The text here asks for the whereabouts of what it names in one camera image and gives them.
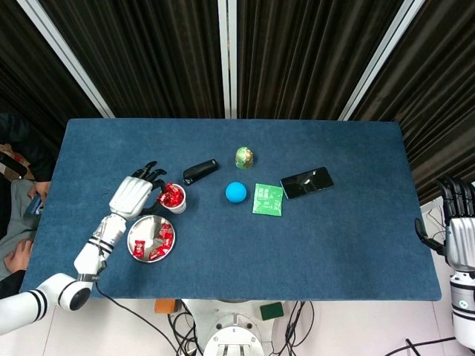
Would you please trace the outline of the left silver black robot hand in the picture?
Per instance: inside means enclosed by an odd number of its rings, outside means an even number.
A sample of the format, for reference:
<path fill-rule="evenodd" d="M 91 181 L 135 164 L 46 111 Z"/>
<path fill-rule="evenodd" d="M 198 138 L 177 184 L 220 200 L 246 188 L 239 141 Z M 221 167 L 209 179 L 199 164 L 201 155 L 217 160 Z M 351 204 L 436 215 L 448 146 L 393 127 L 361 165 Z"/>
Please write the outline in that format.
<path fill-rule="evenodd" d="M 166 192 L 166 182 L 160 177 L 165 176 L 167 171 L 163 168 L 153 170 L 156 164 L 157 161 L 148 162 L 121 182 L 109 202 L 112 214 L 129 221 L 138 216 L 153 214 L 160 207 L 159 197 L 152 206 L 145 207 L 152 191 L 159 188 L 159 194 Z"/>

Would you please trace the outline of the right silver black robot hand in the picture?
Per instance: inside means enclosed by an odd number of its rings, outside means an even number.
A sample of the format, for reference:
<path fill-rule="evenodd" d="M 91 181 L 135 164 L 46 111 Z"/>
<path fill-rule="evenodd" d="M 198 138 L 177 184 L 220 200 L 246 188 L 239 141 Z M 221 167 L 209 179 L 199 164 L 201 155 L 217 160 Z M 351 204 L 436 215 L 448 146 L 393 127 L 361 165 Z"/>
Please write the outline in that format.
<path fill-rule="evenodd" d="M 474 186 L 457 177 L 443 176 L 436 180 L 442 194 L 445 241 L 429 238 L 421 219 L 414 220 L 419 240 L 445 257 L 457 271 L 474 271 Z"/>

